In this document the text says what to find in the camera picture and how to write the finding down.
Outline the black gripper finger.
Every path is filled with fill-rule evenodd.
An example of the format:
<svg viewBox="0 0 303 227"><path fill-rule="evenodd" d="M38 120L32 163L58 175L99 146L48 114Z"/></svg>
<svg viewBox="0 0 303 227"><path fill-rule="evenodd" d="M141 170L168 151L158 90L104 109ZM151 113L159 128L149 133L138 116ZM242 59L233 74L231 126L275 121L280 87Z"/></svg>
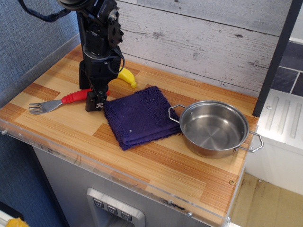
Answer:
<svg viewBox="0 0 303 227"><path fill-rule="evenodd" d="M94 92L90 91L87 93L86 95L86 106L85 106L85 110L87 112L93 112L93 111L97 111L97 96L94 94Z"/></svg>
<svg viewBox="0 0 303 227"><path fill-rule="evenodd" d="M103 109L104 103L107 100L107 94L102 93L101 95L97 95L96 97L96 110L101 111Z"/></svg>

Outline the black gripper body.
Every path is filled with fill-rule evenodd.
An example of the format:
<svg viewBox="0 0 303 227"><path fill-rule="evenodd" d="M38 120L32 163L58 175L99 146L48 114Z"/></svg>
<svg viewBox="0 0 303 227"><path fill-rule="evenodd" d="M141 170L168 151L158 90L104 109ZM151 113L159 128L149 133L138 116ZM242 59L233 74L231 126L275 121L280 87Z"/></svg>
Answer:
<svg viewBox="0 0 303 227"><path fill-rule="evenodd" d="M83 61L80 62L80 89L90 88L95 94L103 95L108 91L110 81L117 78L120 65L125 64L119 47L108 49L104 55L96 55L83 47Z"/></svg>

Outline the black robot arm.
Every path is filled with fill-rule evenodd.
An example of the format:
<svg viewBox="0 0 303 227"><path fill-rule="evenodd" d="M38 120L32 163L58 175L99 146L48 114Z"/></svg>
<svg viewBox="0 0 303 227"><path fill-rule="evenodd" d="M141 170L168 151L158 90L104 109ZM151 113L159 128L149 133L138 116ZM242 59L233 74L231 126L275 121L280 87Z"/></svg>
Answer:
<svg viewBox="0 0 303 227"><path fill-rule="evenodd" d="M107 100L108 84L116 79L125 59L119 48L124 33L118 22L114 0L60 0L58 3L77 13L83 61L80 62L80 89L86 95L86 111L100 111Z"/></svg>

